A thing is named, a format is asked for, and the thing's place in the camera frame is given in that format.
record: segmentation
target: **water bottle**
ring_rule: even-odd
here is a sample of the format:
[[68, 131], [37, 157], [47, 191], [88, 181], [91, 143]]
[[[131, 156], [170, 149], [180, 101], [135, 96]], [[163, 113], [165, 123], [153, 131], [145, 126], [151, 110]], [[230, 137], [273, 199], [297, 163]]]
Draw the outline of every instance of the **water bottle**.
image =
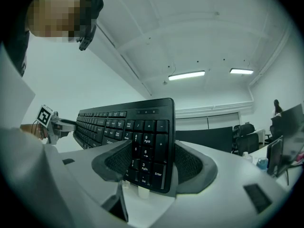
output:
[[267, 171], [268, 159], [266, 157], [258, 158], [256, 166], [260, 168], [262, 171]]
[[243, 157], [252, 163], [252, 156], [248, 152], [243, 152]]

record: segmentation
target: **ceiling light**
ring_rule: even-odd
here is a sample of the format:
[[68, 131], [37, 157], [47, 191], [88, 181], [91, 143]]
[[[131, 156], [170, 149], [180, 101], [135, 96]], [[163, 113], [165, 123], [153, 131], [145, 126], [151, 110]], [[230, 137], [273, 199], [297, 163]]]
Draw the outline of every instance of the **ceiling light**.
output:
[[231, 74], [252, 74], [253, 70], [250, 69], [241, 69], [241, 68], [232, 68], [230, 69]]
[[191, 78], [191, 77], [197, 77], [197, 76], [204, 76], [205, 71], [198, 71], [198, 72], [191, 72], [191, 73], [185, 73], [185, 74], [176, 74], [169, 76], [169, 80], [175, 80], [175, 79], [181, 79], [181, 78]]

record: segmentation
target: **ceiling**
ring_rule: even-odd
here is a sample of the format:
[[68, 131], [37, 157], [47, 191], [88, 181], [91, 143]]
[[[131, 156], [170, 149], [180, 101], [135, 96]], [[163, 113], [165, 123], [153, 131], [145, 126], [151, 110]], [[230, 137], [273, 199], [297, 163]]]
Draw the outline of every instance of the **ceiling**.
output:
[[[289, 18], [275, 0], [104, 0], [98, 24], [153, 95], [248, 85], [277, 53]], [[204, 77], [168, 81], [199, 70]]]

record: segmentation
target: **black chair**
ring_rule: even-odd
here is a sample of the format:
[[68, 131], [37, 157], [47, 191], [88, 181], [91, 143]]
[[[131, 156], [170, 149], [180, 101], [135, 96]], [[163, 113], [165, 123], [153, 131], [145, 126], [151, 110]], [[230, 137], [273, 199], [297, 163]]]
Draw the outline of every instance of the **black chair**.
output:
[[271, 132], [271, 134], [265, 134], [265, 136], [267, 136], [267, 139], [265, 139], [265, 142], [268, 144], [270, 144], [274, 141], [274, 138], [272, 136], [274, 136], [274, 134], [275, 134], [275, 127], [273, 125], [270, 126], [270, 132]]
[[240, 156], [242, 156], [244, 152], [252, 153], [257, 151], [258, 147], [259, 143], [257, 133], [252, 133], [237, 139], [237, 149]]
[[239, 126], [239, 137], [236, 139], [236, 147], [240, 156], [242, 156], [244, 152], [252, 153], [258, 150], [258, 134], [253, 133], [254, 131], [255, 128], [252, 124]]
[[265, 134], [265, 136], [268, 137], [268, 139], [265, 139], [266, 143], [272, 143], [273, 141], [277, 140], [279, 137], [283, 135], [282, 132], [282, 117], [280, 116], [275, 116], [274, 118], [271, 118], [272, 120], [272, 125], [270, 126], [270, 132], [271, 132], [271, 137], [270, 134]]
[[233, 131], [232, 131], [232, 153], [235, 153], [237, 151], [236, 140], [238, 138], [239, 126], [240, 125], [235, 125], [233, 127]]

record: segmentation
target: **wall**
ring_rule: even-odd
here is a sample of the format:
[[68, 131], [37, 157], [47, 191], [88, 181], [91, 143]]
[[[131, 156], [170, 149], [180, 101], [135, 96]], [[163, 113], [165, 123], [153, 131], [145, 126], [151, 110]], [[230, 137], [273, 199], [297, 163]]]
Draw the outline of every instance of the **wall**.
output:
[[239, 125], [238, 114], [227, 114], [199, 118], [176, 119], [175, 129], [177, 131], [206, 130], [222, 127], [234, 127]]
[[202, 90], [196, 89], [188, 92], [162, 92], [159, 94], [153, 94], [153, 98], [171, 97], [175, 102], [175, 108], [189, 109], [198, 108], [209, 105], [219, 105], [236, 103], [243, 101], [250, 101], [251, 97], [248, 90], [243, 87], [230, 87], [229, 89], [209, 89]]
[[[81, 109], [145, 100], [89, 49], [78, 47], [30, 36], [23, 80], [36, 96], [22, 124], [33, 123], [43, 104], [75, 120]], [[81, 149], [71, 133], [55, 146], [59, 152]]]
[[254, 113], [241, 116], [241, 122], [250, 122], [256, 129], [269, 131], [272, 124], [273, 101], [277, 99], [283, 110], [304, 101], [304, 45], [294, 29], [285, 47], [273, 65], [252, 87], [255, 99]]

